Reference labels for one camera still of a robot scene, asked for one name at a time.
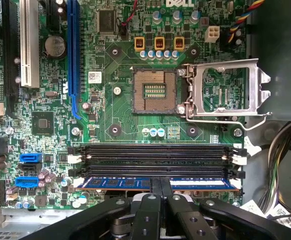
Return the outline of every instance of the cable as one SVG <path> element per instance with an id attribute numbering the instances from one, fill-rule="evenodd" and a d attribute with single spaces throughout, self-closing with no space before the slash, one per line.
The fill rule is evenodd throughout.
<path id="1" fill-rule="evenodd" d="M 242 23 L 244 23 L 246 21 L 246 19 L 251 15 L 251 13 L 257 9 L 258 7 L 260 7 L 263 3 L 265 2 L 265 0 L 256 0 L 255 2 L 253 2 L 251 4 L 250 7 L 247 8 L 247 10 L 245 10 L 245 12 L 237 19 L 237 21 L 235 22 L 235 24 L 230 28 L 230 37 L 228 39 L 228 43 L 231 43 L 232 40 L 235 37 L 235 32 L 238 30 L 238 28 L 240 27 L 240 25 Z"/>

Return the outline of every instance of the mounting hole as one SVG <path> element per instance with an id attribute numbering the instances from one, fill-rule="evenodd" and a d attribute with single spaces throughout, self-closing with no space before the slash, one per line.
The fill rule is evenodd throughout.
<path id="1" fill-rule="evenodd" d="M 143 236 L 148 235 L 148 230 L 147 230 L 147 229 L 142 229 L 142 235 L 143 235 Z"/>
<path id="2" fill-rule="evenodd" d="M 198 230 L 198 231 L 196 231 L 196 234 L 198 234 L 199 236 L 205 236 L 206 235 L 206 231 L 204 231 L 204 230 Z"/>
<path id="3" fill-rule="evenodd" d="M 193 223 L 196 223 L 198 221 L 198 219 L 195 218 L 195 217 L 190 217 L 190 221 L 193 222 Z"/>

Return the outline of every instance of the screw hole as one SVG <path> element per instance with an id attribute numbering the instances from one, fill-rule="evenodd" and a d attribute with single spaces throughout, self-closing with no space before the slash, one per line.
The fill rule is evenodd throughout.
<path id="1" fill-rule="evenodd" d="M 206 232 L 204 230 L 201 230 L 201 229 L 196 231 L 196 233 L 201 237 L 206 235 Z"/>
<path id="2" fill-rule="evenodd" d="M 193 223 L 196 223 L 198 221 L 198 219 L 196 219 L 195 217 L 190 217 L 190 221 Z"/>

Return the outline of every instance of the mounting screw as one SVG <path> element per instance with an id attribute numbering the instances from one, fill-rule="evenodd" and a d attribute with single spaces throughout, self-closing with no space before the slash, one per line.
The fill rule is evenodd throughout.
<path id="1" fill-rule="evenodd" d="M 215 202 L 211 200 L 208 200 L 205 203 L 208 204 L 209 206 L 213 206 L 215 204 Z"/>
<path id="2" fill-rule="evenodd" d="M 172 198 L 173 198 L 174 200 L 180 200 L 180 199 L 181 199 L 181 197 L 180 197 L 179 195 L 173 195 Z"/>
<path id="3" fill-rule="evenodd" d="M 244 133 L 242 132 L 242 130 L 240 129 L 240 128 L 237 128 L 237 129 L 235 129 L 234 130 L 234 132 L 233 132 L 233 135 L 235 136 L 235 137 L 242 137 L 242 135 L 243 135 Z"/>
<path id="4" fill-rule="evenodd" d="M 178 112 L 179 114 L 185 114 L 186 109 L 185 109 L 184 106 L 179 106 L 179 107 L 177 108 L 177 112 Z"/>
<path id="5" fill-rule="evenodd" d="M 73 136 L 78 136 L 80 134 L 80 129 L 77 127 L 74 127 L 71 129 L 71 133 Z"/>
<path id="6" fill-rule="evenodd" d="M 185 76 L 185 75 L 186 75 L 186 70 L 185 70 L 184 68 L 178 69 L 178 70 L 177 70 L 177 75 L 178 75 L 179 77 L 183 77 L 183 76 Z"/>

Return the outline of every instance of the white connector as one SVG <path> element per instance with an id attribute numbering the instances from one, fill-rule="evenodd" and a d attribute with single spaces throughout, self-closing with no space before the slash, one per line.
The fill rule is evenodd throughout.
<path id="1" fill-rule="evenodd" d="M 36 0 L 19 0 L 21 86 L 40 87 L 39 5 Z"/>
<path id="2" fill-rule="evenodd" d="M 205 43 L 215 43 L 220 37 L 219 26 L 209 26 L 204 34 Z"/>

